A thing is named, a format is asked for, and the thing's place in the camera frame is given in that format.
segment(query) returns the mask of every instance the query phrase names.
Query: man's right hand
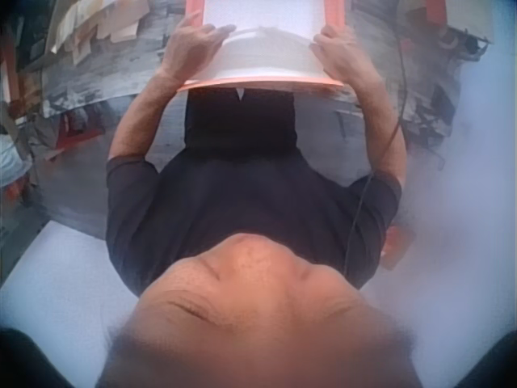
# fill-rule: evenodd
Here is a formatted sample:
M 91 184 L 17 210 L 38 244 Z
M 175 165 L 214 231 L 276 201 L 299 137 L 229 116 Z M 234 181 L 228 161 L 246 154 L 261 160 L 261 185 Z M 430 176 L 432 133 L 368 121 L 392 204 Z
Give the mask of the man's right hand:
M 356 92 L 382 82 L 370 56 L 349 27 L 338 31 L 330 25 L 324 26 L 310 48 L 329 76 L 352 86 Z

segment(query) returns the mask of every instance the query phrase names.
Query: orange object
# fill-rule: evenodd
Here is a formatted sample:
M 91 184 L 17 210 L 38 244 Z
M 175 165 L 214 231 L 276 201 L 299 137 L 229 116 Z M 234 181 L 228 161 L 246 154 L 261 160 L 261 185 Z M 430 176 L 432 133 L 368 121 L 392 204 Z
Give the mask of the orange object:
M 399 226 L 390 226 L 380 255 L 382 268 L 392 271 L 406 255 L 414 241 L 414 233 Z

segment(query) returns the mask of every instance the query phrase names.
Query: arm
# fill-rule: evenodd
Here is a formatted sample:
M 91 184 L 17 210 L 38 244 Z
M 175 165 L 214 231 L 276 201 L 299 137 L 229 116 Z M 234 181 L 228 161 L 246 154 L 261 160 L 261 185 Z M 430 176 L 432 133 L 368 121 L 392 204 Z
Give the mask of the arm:
M 349 28 L 338 32 L 326 26 L 321 34 L 315 36 L 314 42 L 311 49 L 326 72 L 332 78 L 349 84 L 357 94 L 364 113 L 368 159 L 372 168 L 391 175 L 404 186 L 406 144 L 400 127 L 389 144 L 397 125 L 397 115 L 372 60 Z
M 167 43 L 163 62 L 122 118 L 111 144 L 109 159 L 144 158 L 156 137 L 163 111 L 178 89 L 214 58 L 235 26 L 193 27 L 198 13 L 188 15 Z

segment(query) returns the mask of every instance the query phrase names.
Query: black t-shirt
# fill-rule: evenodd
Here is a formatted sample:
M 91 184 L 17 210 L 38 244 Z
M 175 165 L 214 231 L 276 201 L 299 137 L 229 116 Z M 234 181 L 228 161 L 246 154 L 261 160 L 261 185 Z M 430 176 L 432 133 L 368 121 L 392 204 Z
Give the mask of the black t-shirt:
M 376 175 L 347 241 L 367 178 L 349 188 L 315 172 L 299 151 L 263 158 L 214 158 L 184 150 L 158 174 L 143 158 L 107 165 L 107 247 L 136 294 L 179 259 L 237 233 L 260 234 L 311 263 L 336 268 L 355 287 L 376 271 L 400 184 Z

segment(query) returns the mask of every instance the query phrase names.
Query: finger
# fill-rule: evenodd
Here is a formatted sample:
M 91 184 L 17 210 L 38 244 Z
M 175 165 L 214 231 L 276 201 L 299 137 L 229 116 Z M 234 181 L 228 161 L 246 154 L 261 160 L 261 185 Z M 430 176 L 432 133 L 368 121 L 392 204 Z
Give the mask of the finger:
M 216 56 L 217 52 L 221 49 L 221 47 L 223 47 L 223 42 L 220 42 L 220 43 L 216 44 L 215 46 L 213 46 L 212 51 L 210 53 L 210 57 L 214 58 Z
M 323 64 L 325 65 L 325 62 L 326 62 L 326 56 L 325 56 L 325 53 L 323 52 L 323 48 L 317 44 L 314 44 L 312 43 L 309 48 L 311 49 L 311 51 L 314 53 L 314 55 L 316 56 L 316 58 Z
M 213 24 L 205 24 L 203 27 L 200 27 L 201 32 L 209 33 L 215 30 L 216 27 Z
M 197 18 L 199 15 L 201 15 L 201 11 L 196 11 L 196 12 L 192 12 L 189 15 L 185 15 L 183 20 L 181 22 L 179 22 L 177 28 L 183 28 L 183 27 L 191 26 L 192 22 L 194 21 L 194 19 Z
M 322 34 L 317 34 L 315 37 L 314 37 L 314 41 L 316 43 L 318 43 L 319 45 L 325 47 L 329 44 L 332 43 L 332 39 L 329 38 L 328 36 L 324 36 Z
M 326 26 L 324 26 L 324 28 L 322 28 L 322 35 L 328 36 L 329 38 L 337 38 L 339 36 L 339 33 L 334 26 L 327 24 Z
M 214 42 L 223 41 L 228 38 L 229 34 L 235 30 L 237 30 L 237 26 L 229 24 L 228 26 L 219 27 L 216 30 L 210 32 L 210 34 L 208 34 L 208 38 Z

